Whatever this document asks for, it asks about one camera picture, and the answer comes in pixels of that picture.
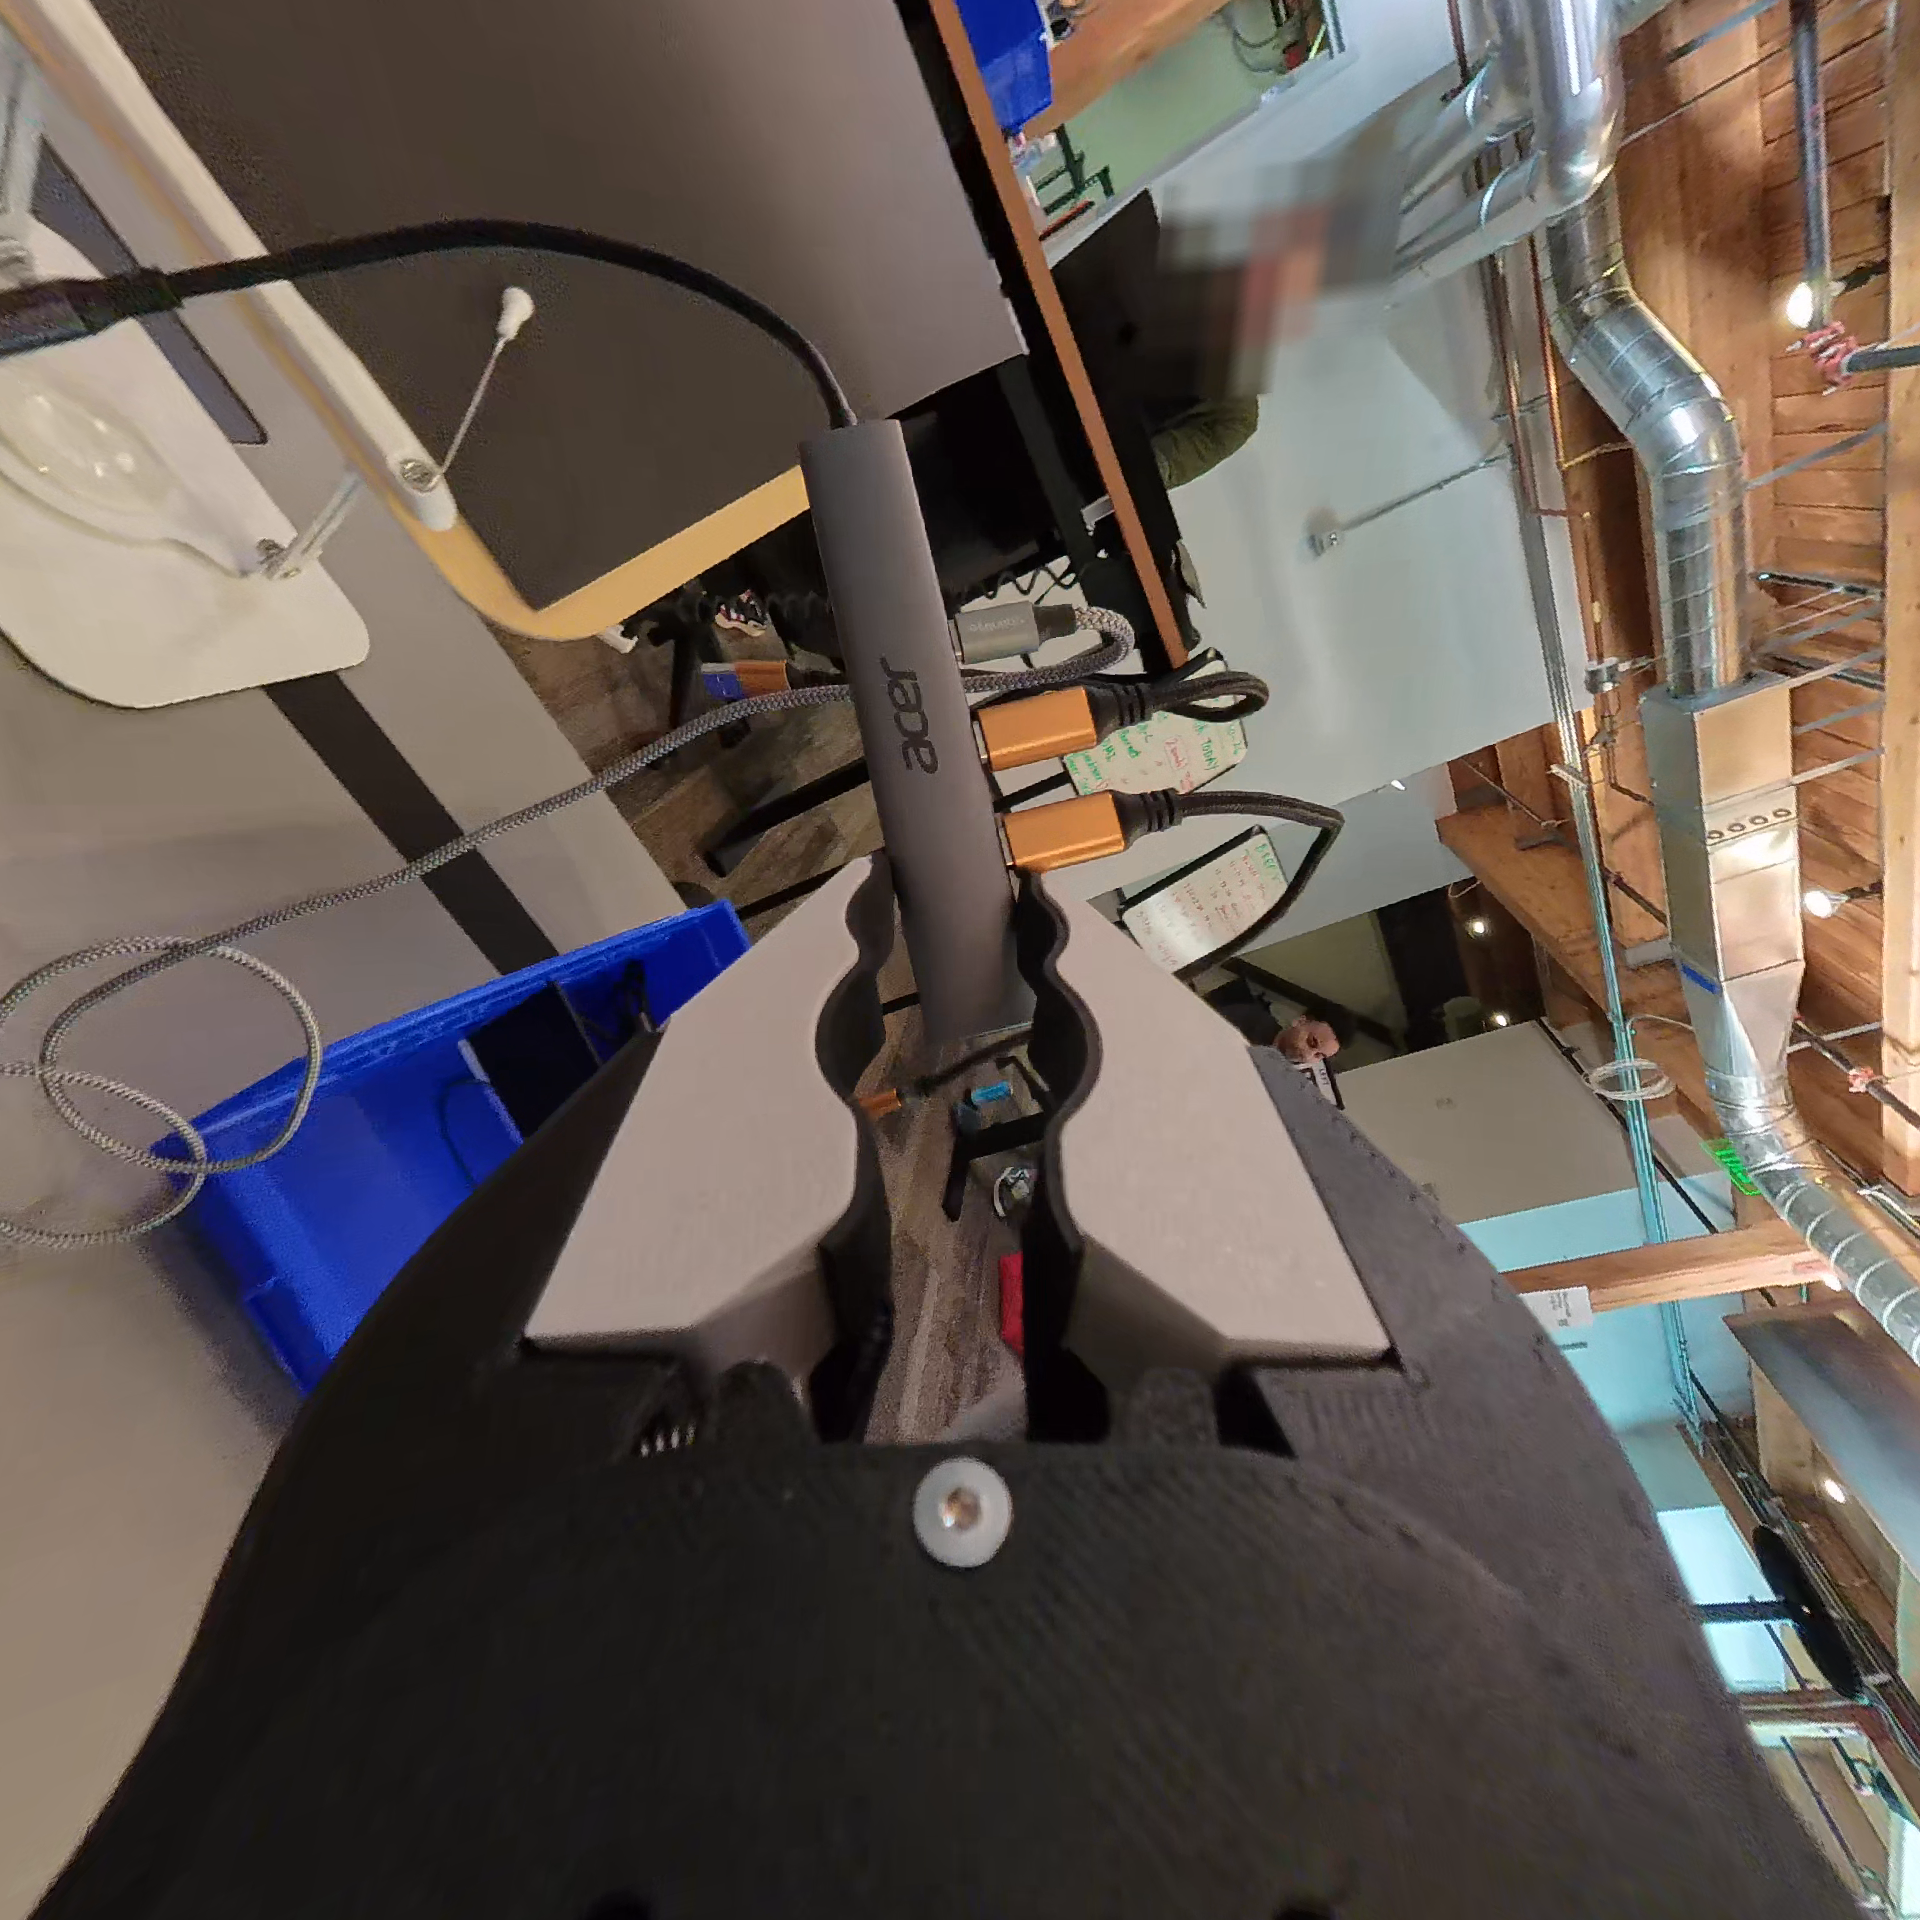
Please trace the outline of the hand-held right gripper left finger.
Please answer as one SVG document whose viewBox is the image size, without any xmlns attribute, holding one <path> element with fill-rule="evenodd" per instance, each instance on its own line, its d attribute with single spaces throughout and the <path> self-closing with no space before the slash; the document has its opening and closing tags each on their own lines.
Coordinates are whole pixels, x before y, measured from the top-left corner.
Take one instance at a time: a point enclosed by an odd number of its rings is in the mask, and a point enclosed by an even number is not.
<svg viewBox="0 0 1920 1920">
<path fill-rule="evenodd" d="M 884 856 L 801 900 L 654 1048 L 524 1336 L 785 1376 L 872 1410 L 890 1353 L 890 1217 L 855 1092 L 884 1039 Z"/>
</svg>

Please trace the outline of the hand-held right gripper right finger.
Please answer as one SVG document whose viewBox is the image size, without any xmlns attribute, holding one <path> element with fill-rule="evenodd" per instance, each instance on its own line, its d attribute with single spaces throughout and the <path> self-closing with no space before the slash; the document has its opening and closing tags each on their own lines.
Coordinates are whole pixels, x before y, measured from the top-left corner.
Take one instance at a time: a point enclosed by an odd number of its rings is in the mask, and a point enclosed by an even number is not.
<svg viewBox="0 0 1920 1920">
<path fill-rule="evenodd" d="M 1152 1370 L 1368 1369 L 1395 1343 L 1257 1051 L 1089 905 L 1023 879 L 1050 1110 L 1023 1224 L 1028 1410 L 1117 1410 Z"/>
</svg>

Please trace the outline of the blue plastic bin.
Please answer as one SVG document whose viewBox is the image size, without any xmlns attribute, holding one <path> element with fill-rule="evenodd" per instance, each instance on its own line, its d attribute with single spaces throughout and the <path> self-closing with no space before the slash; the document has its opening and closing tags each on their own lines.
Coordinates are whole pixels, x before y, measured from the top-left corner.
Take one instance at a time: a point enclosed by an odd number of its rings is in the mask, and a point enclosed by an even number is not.
<svg viewBox="0 0 1920 1920">
<path fill-rule="evenodd" d="M 190 1233 L 298 1392 L 314 1392 L 423 1242 L 625 1041 L 746 949 L 729 900 L 641 925 L 322 1048 L 291 1144 L 293 1060 L 191 1120 L 214 1171 Z"/>
</svg>

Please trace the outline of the wooden beam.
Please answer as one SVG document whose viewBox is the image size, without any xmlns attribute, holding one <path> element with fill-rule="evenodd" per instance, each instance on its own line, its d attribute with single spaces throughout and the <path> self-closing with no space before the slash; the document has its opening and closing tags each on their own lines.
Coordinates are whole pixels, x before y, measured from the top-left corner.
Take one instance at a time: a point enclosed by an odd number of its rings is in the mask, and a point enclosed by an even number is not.
<svg viewBox="0 0 1920 1920">
<path fill-rule="evenodd" d="M 1697 1299 L 1734 1299 L 1807 1287 L 1841 1289 L 1834 1259 L 1782 1220 L 1727 1233 L 1657 1242 L 1630 1249 L 1534 1264 L 1506 1273 L 1507 1289 L 1545 1307 L 1559 1299 L 1585 1317 Z"/>
</svg>

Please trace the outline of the small blue desk bin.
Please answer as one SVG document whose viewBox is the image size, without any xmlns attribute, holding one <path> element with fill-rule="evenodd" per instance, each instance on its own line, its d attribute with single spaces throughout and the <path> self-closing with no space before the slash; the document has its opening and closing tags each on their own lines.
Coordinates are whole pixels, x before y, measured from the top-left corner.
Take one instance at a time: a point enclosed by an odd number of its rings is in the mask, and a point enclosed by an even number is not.
<svg viewBox="0 0 1920 1920">
<path fill-rule="evenodd" d="M 1050 23 L 1046 4 L 956 4 L 994 128 L 1025 132 L 1050 109 Z"/>
</svg>

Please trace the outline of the silver ceiling duct pipes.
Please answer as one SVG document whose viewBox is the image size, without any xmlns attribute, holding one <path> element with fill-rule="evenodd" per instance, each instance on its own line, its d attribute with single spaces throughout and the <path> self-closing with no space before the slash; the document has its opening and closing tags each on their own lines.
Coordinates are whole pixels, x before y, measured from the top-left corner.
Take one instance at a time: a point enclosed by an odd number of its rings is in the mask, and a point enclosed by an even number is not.
<svg viewBox="0 0 1920 1920">
<path fill-rule="evenodd" d="M 1657 684 L 1643 695 L 1669 948 L 1721 1133 L 1770 1207 L 1916 1358 L 1916 1233 L 1839 1180 L 1790 1092 L 1804 977 L 1790 682 L 1753 664 L 1744 452 L 1697 355 L 1637 295 L 1609 185 L 1618 151 L 1614 4 L 1455 4 L 1524 183 L 1487 255 L 1545 236 L 1546 337 L 1621 430 L 1652 518 Z"/>
</svg>

